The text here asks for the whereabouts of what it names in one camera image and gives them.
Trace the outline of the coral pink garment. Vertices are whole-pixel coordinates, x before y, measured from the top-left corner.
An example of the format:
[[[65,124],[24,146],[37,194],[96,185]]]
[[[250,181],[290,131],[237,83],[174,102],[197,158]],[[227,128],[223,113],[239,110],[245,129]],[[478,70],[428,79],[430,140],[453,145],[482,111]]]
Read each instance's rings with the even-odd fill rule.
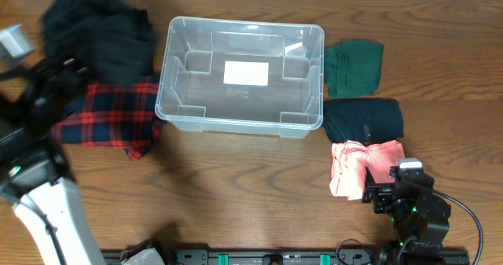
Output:
[[[404,157],[402,144],[396,140],[368,146],[354,141],[333,143],[331,194],[349,201],[361,200],[366,171],[370,171],[375,183],[393,183],[395,180],[390,178],[389,168]]]

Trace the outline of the dark teal garment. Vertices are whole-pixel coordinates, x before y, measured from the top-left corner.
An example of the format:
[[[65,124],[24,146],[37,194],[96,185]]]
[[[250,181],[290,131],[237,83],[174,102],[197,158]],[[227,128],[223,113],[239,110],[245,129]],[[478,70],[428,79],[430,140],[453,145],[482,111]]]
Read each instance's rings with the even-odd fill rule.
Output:
[[[323,104],[325,133],[332,143],[362,144],[389,142],[404,137],[404,120],[394,99],[355,98]]]

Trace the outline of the black garment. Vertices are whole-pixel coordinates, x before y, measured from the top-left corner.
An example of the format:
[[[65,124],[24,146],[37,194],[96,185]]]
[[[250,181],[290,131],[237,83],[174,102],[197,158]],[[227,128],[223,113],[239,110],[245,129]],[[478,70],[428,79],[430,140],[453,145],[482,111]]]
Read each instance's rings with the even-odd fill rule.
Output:
[[[47,57],[73,59],[100,82],[130,86],[153,72],[156,36],[144,9],[123,0],[54,0],[41,24]]]

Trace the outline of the red navy plaid shirt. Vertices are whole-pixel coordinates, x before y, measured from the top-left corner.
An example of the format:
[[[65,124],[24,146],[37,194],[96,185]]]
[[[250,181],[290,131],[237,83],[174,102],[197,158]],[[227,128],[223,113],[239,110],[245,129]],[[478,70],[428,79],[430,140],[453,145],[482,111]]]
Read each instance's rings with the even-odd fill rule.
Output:
[[[123,149],[130,160],[140,160],[165,124],[155,112],[159,81],[158,75],[146,75],[127,88],[89,85],[84,99],[68,106],[74,112],[53,126],[53,138],[64,144]]]

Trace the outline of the dark green garment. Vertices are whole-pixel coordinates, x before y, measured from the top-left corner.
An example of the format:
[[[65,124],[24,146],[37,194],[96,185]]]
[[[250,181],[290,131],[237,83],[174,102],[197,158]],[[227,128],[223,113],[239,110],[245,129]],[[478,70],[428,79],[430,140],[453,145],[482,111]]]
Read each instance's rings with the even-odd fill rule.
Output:
[[[325,49],[325,83],[330,98],[373,95],[380,85],[384,45],[344,40]]]

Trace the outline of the clear plastic storage container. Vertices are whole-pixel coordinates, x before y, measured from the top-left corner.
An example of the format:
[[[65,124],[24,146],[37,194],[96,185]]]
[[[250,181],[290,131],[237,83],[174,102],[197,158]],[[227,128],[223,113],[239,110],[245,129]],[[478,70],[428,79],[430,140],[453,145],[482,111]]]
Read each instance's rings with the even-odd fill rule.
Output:
[[[304,138],[323,121],[324,46],[314,24],[175,17],[156,115],[181,131]],[[226,61],[268,63],[268,85],[225,84]]]

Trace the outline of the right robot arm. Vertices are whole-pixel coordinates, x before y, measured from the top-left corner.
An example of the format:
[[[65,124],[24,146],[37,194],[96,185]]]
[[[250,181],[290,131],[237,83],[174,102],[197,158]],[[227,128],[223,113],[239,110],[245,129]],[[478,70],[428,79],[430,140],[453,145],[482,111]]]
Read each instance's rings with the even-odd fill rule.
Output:
[[[389,169],[393,182],[378,183],[366,169],[364,203],[376,214],[391,218],[397,241],[390,248],[390,261],[404,264],[407,257],[435,259],[450,225],[451,206],[433,194],[435,180],[422,167]]]

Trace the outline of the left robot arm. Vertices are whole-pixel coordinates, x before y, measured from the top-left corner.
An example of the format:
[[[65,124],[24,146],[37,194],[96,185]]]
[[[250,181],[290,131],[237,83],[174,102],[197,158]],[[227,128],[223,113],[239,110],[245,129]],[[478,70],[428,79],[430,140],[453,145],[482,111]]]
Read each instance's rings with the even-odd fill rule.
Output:
[[[103,264],[79,185],[50,133],[68,116],[67,104],[84,92],[88,71],[73,59],[44,59],[1,75],[16,76],[29,84],[15,102],[1,100],[1,197],[28,229],[44,263]]]

